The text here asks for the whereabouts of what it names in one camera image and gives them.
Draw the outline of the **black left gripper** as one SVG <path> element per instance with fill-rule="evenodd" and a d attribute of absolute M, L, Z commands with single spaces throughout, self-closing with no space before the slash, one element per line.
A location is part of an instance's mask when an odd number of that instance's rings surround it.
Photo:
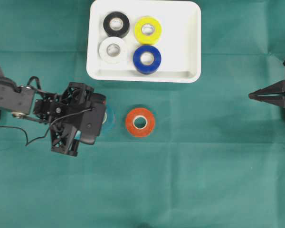
<path fill-rule="evenodd" d="M 77 156 L 77 128 L 83 122 L 86 107 L 94 107 L 94 89 L 84 83 L 69 83 L 63 94 L 38 93 L 32 100 L 32 121 L 51 124 L 51 151 Z"/>

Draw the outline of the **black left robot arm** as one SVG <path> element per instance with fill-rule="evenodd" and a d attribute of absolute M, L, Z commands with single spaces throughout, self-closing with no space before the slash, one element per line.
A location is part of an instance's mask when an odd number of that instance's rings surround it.
<path fill-rule="evenodd" d="M 80 143 L 93 145 L 100 135 L 106 97 L 77 82 L 70 82 L 62 94 L 46 92 L 36 76 L 26 85 L 17 85 L 0 67 L 1 110 L 15 118 L 48 125 L 43 136 L 27 139 L 26 145 L 50 135 L 53 152 L 77 156 Z"/>

